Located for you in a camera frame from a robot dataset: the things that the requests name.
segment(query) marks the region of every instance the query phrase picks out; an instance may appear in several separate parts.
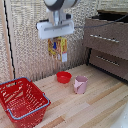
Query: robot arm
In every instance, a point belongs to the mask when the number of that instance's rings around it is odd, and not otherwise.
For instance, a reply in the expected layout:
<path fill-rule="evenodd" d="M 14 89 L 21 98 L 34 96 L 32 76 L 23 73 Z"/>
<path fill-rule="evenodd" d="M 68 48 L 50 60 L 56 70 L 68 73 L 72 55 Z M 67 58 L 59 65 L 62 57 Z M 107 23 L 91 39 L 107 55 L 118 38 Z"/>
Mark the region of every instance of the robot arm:
<path fill-rule="evenodd" d="M 74 32 L 73 16 L 63 9 L 76 6 L 80 0 L 44 0 L 48 20 L 37 23 L 39 38 L 48 39 L 65 36 Z"/>
<path fill-rule="evenodd" d="M 44 0 L 45 5 L 51 11 L 71 8 L 77 5 L 80 0 Z"/>

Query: light wood surface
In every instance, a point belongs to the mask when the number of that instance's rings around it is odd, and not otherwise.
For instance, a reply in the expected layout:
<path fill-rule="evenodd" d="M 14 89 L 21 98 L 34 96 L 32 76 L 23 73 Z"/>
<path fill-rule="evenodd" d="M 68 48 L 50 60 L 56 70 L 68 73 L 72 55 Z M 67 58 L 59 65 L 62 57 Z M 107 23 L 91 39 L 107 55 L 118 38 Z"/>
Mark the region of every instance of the light wood surface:
<path fill-rule="evenodd" d="M 0 15 L 1 15 L 1 21 L 2 21 L 2 27 L 3 27 L 3 38 L 5 39 L 5 51 L 6 51 L 3 54 L 6 54 L 6 56 L 7 56 L 7 63 L 8 63 L 8 70 L 9 70 L 8 73 L 10 75 L 9 80 L 11 80 L 11 79 L 14 79 L 14 75 L 13 75 L 12 59 L 11 59 L 11 52 L 10 52 L 11 46 L 9 43 L 7 22 L 6 22 L 6 15 L 5 15 L 5 7 L 4 7 L 4 1 L 3 0 L 0 0 Z"/>
<path fill-rule="evenodd" d="M 11 41 L 11 49 L 12 49 L 12 57 L 13 57 L 13 63 L 15 67 L 15 76 L 16 78 L 19 77 L 18 73 L 18 65 L 17 65 L 17 53 L 16 53 L 16 40 L 14 36 L 14 22 L 13 22 L 13 16 L 12 16 L 12 8 L 11 8 L 11 1 L 5 0 L 6 4 L 6 11 L 7 11 L 7 20 L 8 20 L 8 27 L 9 27 L 9 34 L 10 34 L 10 41 Z"/>
<path fill-rule="evenodd" d="M 43 121 L 35 128 L 110 128 L 128 102 L 128 86 L 91 66 L 68 70 L 73 77 L 60 84 L 50 76 L 35 84 L 50 99 Z M 88 78 L 85 94 L 75 94 L 75 77 Z M 14 128 L 0 106 L 0 128 Z"/>

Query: drawer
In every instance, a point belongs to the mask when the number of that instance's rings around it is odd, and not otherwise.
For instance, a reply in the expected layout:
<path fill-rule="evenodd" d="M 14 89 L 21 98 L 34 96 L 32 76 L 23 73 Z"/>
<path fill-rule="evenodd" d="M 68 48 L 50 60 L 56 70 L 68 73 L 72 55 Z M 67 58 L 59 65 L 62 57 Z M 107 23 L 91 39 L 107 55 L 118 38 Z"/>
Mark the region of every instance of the drawer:
<path fill-rule="evenodd" d="M 111 21 L 86 19 L 86 26 L 97 26 Z M 114 23 L 85 29 L 84 45 L 128 60 L 128 24 Z"/>
<path fill-rule="evenodd" d="M 128 80 L 128 61 L 114 57 L 96 50 L 92 50 L 91 64 L 100 67 L 112 74 Z"/>

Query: red basket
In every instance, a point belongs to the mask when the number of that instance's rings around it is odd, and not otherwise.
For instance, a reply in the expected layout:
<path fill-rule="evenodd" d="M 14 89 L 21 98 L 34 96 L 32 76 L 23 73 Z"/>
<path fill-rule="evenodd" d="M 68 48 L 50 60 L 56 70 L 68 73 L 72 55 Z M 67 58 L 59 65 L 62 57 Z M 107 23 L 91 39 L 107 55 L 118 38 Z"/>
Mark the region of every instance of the red basket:
<path fill-rule="evenodd" d="M 24 77 L 0 84 L 0 103 L 16 128 L 39 124 L 51 104 L 45 93 Z"/>

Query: cable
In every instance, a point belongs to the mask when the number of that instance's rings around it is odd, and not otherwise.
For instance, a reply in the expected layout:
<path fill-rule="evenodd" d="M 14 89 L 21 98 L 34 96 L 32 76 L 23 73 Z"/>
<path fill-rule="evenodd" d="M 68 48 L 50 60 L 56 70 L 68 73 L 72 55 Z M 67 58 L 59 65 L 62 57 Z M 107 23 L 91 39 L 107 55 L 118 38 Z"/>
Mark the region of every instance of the cable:
<path fill-rule="evenodd" d="M 121 17 L 120 19 L 117 19 L 117 20 L 112 21 L 112 22 L 110 22 L 110 23 L 98 25 L 98 26 L 78 26 L 78 27 L 75 27 L 75 28 L 96 28 L 96 27 L 102 27 L 102 26 L 106 26 L 106 25 L 109 25 L 109 24 L 113 24 L 113 23 L 115 23 L 115 22 L 118 22 L 118 21 L 124 19 L 124 18 L 127 17 L 127 16 L 128 16 L 128 14 L 126 14 L 126 15 L 123 16 L 123 17 Z"/>

